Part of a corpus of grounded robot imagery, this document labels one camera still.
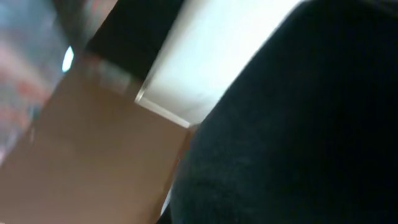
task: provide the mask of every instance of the bright light spot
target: bright light spot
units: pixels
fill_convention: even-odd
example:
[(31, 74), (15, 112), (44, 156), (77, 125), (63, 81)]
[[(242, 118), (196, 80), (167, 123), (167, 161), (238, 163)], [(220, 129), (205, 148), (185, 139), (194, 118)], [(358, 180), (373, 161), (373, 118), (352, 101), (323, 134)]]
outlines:
[(72, 66), (73, 56), (75, 55), (73, 54), (72, 47), (69, 46), (67, 52), (65, 53), (65, 57), (63, 58), (63, 63), (62, 63), (63, 72), (67, 72)]

